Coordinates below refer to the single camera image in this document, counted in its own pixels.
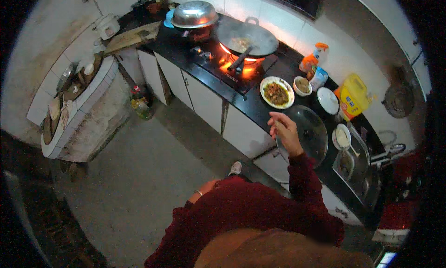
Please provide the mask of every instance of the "wooden cutting board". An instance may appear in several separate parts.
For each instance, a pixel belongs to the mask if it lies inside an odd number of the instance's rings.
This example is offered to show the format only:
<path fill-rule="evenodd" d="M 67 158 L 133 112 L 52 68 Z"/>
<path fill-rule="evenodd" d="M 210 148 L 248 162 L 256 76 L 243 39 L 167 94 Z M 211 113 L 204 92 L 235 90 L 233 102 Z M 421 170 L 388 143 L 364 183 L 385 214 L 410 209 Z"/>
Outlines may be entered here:
<path fill-rule="evenodd" d="M 105 55 L 114 54 L 122 48 L 143 41 L 155 40 L 160 30 L 160 26 L 161 21 L 153 22 L 113 37 L 107 45 L 107 49 L 105 49 Z"/>

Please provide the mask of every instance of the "gas stove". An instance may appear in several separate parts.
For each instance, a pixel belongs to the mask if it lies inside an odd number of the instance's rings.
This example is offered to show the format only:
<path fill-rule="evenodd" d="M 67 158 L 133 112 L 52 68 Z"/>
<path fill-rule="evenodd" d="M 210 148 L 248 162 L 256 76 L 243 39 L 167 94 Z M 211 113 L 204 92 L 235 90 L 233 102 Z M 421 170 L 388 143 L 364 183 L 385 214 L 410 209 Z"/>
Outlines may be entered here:
<path fill-rule="evenodd" d="M 266 77 L 265 73 L 277 61 L 277 56 L 274 54 L 258 59 L 246 58 L 238 68 L 229 71 L 227 68 L 238 59 L 238 56 L 229 52 L 215 40 L 200 43 L 190 52 L 195 64 L 209 71 L 242 95 L 260 83 Z"/>

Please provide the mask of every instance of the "cooking oil bottle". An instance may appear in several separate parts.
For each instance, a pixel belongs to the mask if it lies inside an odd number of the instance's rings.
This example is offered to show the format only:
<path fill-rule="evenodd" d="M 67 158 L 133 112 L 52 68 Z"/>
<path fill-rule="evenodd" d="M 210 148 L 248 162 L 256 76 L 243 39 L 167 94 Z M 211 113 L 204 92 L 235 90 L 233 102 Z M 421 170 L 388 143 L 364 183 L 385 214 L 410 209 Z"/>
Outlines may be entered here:
<path fill-rule="evenodd" d="M 373 99 L 376 99 L 376 95 L 367 91 L 364 82 L 355 73 L 350 74 L 334 94 L 339 98 L 340 110 L 346 121 L 367 110 Z"/>

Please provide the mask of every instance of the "stove knob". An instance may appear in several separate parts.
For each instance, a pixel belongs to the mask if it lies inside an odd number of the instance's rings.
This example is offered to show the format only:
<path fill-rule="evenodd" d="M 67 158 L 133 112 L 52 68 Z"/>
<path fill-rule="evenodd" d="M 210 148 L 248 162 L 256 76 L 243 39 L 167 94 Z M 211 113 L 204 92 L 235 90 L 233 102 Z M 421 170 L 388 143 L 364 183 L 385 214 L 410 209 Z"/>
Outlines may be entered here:
<path fill-rule="evenodd" d="M 206 59 L 212 59 L 212 53 L 210 53 L 210 52 L 204 52 L 204 57 L 205 57 Z"/>
<path fill-rule="evenodd" d="M 192 48 L 192 50 L 194 50 L 194 51 L 197 52 L 198 54 L 201 53 L 201 47 L 200 47 L 200 46 L 195 46 L 194 48 Z"/>

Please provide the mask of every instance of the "woman's right hand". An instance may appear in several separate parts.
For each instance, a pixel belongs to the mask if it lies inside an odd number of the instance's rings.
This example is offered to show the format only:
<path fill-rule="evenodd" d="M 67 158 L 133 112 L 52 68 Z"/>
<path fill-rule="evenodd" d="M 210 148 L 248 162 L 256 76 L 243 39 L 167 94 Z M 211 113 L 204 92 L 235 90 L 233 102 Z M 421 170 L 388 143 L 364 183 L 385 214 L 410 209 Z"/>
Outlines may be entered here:
<path fill-rule="evenodd" d="M 283 146 L 288 151 L 289 156 L 299 156 L 304 153 L 299 141 L 296 123 L 287 115 L 279 112 L 270 112 L 271 119 L 268 125 L 271 126 L 269 134 L 272 139 L 276 139 L 276 135 L 280 136 Z"/>

